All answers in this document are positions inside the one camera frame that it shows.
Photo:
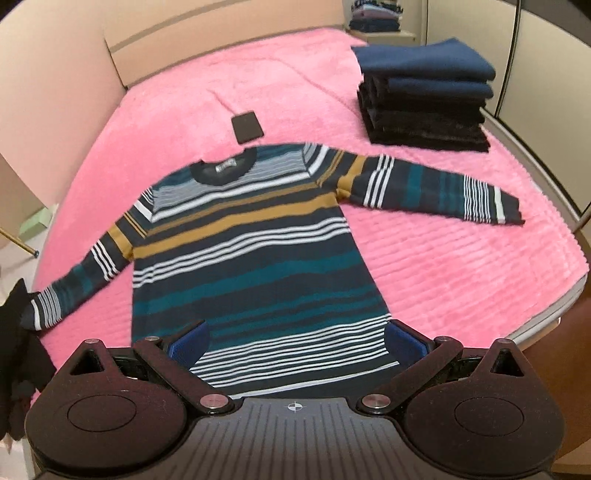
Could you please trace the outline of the striped knit sweater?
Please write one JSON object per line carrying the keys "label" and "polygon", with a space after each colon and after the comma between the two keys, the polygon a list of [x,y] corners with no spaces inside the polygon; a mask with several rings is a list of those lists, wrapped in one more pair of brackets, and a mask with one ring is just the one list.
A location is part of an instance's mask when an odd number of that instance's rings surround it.
{"label": "striped knit sweater", "polygon": [[322,144],[252,147],[199,161],[141,193],[21,322],[57,325],[126,268],[131,337],[204,321],[190,371],[233,398],[358,397],[422,349],[387,343],[391,313],[342,202],[520,225],[516,197],[472,177]]}

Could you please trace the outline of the folded clothes pile on nightstand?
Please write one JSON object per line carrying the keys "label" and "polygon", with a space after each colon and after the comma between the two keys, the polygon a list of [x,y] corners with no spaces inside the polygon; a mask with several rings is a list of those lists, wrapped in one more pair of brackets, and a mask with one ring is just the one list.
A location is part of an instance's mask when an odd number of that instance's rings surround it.
{"label": "folded clothes pile on nightstand", "polygon": [[358,0],[351,6],[349,29],[362,33],[398,32],[403,13],[397,1]]}

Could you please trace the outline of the pink plush bed blanket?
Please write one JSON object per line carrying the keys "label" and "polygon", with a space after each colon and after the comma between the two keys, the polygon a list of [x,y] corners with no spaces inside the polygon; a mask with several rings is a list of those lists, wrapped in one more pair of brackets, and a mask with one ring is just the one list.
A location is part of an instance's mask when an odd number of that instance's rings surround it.
{"label": "pink plush bed blanket", "polygon": [[[162,72],[125,95],[63,205],[42,290],[80,263],[143,191],[190,164],[246,149],[314,143],[363,156],[386,154],[463,174],[517,198],[523,223],[492,225],[342,202],[363,261],[392,319],[429,336],[474,344],[512,333],[587,273],[585,257],[550,200],[500,144],[487,153],[384,147],[363,135],[360,71],[346,34],[329,29],[218,51]],[[253,111],[264,136],[239,145],[231,118]],[[131,268],[57,325],[131,337]]]}

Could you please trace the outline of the green box on floor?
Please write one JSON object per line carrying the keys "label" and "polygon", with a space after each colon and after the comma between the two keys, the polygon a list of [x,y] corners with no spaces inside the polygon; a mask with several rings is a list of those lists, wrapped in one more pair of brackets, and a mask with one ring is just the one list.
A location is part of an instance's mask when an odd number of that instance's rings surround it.
{"label": "green box on floor", "polygon": [[18,238],[22,241],[29,241],[43,231],[47,230],[57,211],[58,205],[43,207],[36,213],[29,216],[19,227]]}

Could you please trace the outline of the black folded garments bottom stack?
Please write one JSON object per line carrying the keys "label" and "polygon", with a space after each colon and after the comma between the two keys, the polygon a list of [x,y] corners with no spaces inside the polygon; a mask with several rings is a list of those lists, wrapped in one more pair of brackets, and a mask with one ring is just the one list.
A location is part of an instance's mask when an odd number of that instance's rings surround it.
{"label": "black folded garments bottom stack", "polygon": [[428,111],[383,110],[366,89],[356,92],[363,125],[373,144],[431,150],[488,152],[490,142],[481,125],[479,107],[450,107]]}

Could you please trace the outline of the navy folded garment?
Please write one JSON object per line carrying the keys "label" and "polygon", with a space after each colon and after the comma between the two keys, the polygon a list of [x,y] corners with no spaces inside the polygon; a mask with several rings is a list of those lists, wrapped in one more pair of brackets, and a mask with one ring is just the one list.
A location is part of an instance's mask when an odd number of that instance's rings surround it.
{"label": "navy folded garment", "polygon": [[370,44],[352,50],[368,75],[481,82],[496,78],[494,66],[457,38],[424,46]]}
{"label": "navy folded garment", "polygon": [[487,82],[420,79],[412,77],[379,78],[366,76],[358,87],[360,95],[379,101],[394,96],[440,100],[486,101],[494,96]]}

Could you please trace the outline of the top navy folded garment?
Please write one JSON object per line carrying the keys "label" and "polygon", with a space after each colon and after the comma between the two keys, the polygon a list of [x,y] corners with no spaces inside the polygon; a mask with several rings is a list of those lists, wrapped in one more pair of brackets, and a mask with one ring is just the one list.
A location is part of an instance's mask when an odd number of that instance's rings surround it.
{"label": "top navy folded garment", "polygon": [[457,38],[424,46],[370,44],[352,50],[368,75],[481,82],[496,78],[494,66]]}

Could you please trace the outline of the white bedside table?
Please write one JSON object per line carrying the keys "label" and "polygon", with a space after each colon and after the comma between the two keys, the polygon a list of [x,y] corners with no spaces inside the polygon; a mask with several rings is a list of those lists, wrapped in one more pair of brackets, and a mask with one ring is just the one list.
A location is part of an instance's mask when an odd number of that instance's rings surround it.
{"label": "white bedside table", "polygon": [[417,46],[417,36],[409,31],[400,30],[397,32],[362,32],[358,30],[346,30],[349,35],[363,40],[369,44],[394,45],[394,46]]}

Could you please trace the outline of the white grey sliding wardrobe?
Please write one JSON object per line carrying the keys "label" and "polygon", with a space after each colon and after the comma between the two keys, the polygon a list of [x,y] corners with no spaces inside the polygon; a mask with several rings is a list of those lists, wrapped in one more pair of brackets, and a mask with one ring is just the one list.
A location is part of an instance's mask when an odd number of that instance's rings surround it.
{"label": "white grey sliding wardrobe", "polygon": [[590,206],[590,21],[568,1],[430,1],[426,40],[456,37],[497,70],[494,122],[529,152],[567,218]]}

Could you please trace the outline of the bed frame edge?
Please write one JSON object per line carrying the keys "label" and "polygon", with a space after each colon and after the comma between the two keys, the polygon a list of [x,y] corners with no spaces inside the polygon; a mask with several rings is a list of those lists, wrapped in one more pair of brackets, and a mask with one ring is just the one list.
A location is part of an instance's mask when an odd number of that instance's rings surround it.
{"label": "bed frame edge", "polygon": [[[570,197],[564,192],[559,181],[548,170],[537,154],[524,143],[501,120],[487,110],[484,128],[497,138],[525,167],[538,188],[548,197],[572,234],[580,228],[581,213],[572,204]],[[509,335],[522,350],[539,342],[544,336],[555,330],[562,322],[564,315],[575,305],[584,292],[588,275],[582,276],[568,292],[553,302],[541,313],[533,316],[522,327]]]}

